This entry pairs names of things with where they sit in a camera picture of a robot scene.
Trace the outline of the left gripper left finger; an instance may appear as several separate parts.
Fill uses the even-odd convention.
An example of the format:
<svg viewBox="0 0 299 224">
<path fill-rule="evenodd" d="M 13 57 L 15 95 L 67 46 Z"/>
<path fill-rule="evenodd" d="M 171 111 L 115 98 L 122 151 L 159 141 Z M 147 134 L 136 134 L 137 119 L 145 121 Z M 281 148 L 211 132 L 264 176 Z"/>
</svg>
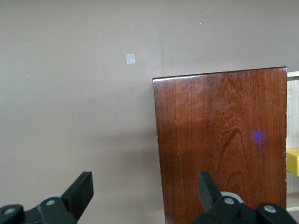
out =
<svg viewBox="0 0 299 224">
<path fill-rule="evenodd" d="M 30 210 L 20 204 L 0 208 L 2 224 L 76 224 L 93 197 L 92 172 L 82 172 L 59 197 L 49 197 Z"/>
</svg>

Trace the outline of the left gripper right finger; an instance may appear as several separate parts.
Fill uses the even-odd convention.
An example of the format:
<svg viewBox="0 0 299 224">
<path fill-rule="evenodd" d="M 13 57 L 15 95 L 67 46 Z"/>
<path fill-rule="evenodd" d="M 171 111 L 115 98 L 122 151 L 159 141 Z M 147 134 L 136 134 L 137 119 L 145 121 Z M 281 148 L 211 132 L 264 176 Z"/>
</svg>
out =
<svg viewBox="0 0 299 224">
<path fill-rule="evenodd" d="M 208 171 L 199 172 L 199 199 L 204 212 L 194 224 L 295 224 L 286 209 L 274 203 L 261 203 L 256 209 L 248 207 L 231 192 L 221 192 Z"/>
</svg>

